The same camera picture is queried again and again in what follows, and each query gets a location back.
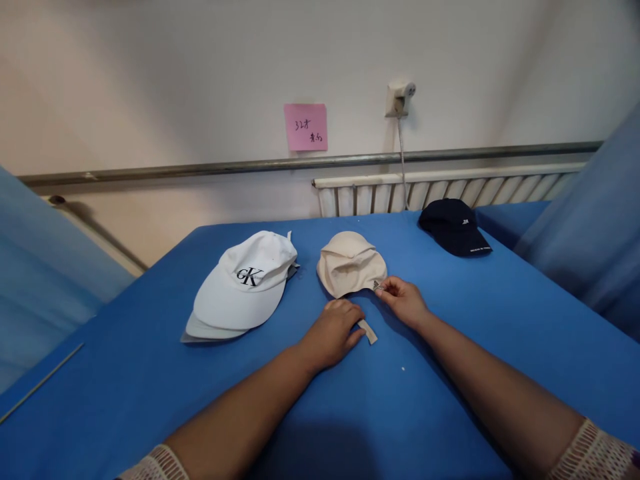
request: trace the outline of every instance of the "baseball cap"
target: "baseball cap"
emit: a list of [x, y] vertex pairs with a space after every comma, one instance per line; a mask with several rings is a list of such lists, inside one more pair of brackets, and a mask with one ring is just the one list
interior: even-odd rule
[[187, 333], [233, 338], [266, 322], [297, 255], [288, 238], [264, 230], [226, 250], [198, 290]]
[[493, 251], [478, 231], [475, 214], [462, 200], [431, 202], [422, 210], [418, 225], [432, 234], [444, 250], [457, 257], [475, 257]]
[[362, 235], [344, 231], [320, 251], [317, 272], [327, 291], [340, 298], [363, 288], [373, 290], [374, 281], [382, 283], [387, 277], [387, 264]]
[[198, 317], [195, 316], [194, 312], [191, 312], [189, 321], [187, 322], [187, 328], [185, 329], [185, 332], [187, 332], [188, 335], [196, 337], [198, 339], [207, 340], [229, 340], [239, 337], [240, 335], [248, 331], [249, 329], [232, 330], [212, 327], [211, 325], [207, 325], [206, 323], [200, 321]]

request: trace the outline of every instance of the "sleeve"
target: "sleeve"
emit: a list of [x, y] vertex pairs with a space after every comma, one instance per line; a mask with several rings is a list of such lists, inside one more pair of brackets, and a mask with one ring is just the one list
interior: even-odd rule
[[133, 468], [123, 472], [118, 480], [189, 480], [187, 472], [166, 445], [158, 445]]
[[585, 419], [547, 478], [640, 480], [640, 453]]

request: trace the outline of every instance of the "cap brim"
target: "cap brim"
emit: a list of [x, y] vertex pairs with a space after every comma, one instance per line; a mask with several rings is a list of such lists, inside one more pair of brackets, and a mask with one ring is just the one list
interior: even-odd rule
[[248, 330], [232, 330], [212, 327], [200, 321], [194, 312], [191, 312], [185, 331], [192, 337], [210, 340], [227, 340], [239, 337]]
[[438, 245], [456, 257], [478, 257], [493, 251], [478, 229], [452, 230], [432, 228]]
[[193, 312], [211, 327], [248, 330], [262, 325], [280, 303], [286, 281], [269, 290], [246, 292], [229, 284], [226, 272], [217, 265], [206, 278], [193, 303]]

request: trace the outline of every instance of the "wall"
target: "wall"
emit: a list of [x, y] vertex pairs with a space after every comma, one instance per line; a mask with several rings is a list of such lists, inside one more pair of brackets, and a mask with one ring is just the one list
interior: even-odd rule
[[[288, 157], [292, 101], [327, 104], [327, 155], [392, 151], [398, 78], [417, 84], [408, 150], [604, 139], [640, 99], [635, 15], [624, 0], [3, 2], [0, 161], [23, 175]], [[151, 264], [204, 223], [318, 215], [310, 179], [344, 174], [39, 193], [81, 202]]]

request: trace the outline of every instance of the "white baseball cap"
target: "white baseball cap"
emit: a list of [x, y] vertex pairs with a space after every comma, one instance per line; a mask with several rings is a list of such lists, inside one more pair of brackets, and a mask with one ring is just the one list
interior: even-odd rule
[[233, 338], [266, 322], [297, 255], [288, 238], [270, 231], [228, 249], [198, 290], [187, 333], [197, 337], [207, 330], [204, 338]]
[[240, 335], [248, 332], [249, 330], [248, 329], [231, 330], [231, 329], [221, 329], [218, 327], [212, 327], [200, 321], [198, 317], [195, 316], [195, 313], [191, 312], [191, 315], [189, 316], [189, 321], [187, 322], [187, 328], [185, 329], [185, 331], [187, 332], [188, 335], [199, 338], [199, 339], [229, 340], [232, 338], [239, 337]]
[[363, 288], [374, 290], [387, 278], [387, 264], [362, 235], [344, 231], [320, 251], [317, 272], [327, 291], [340, 298]]

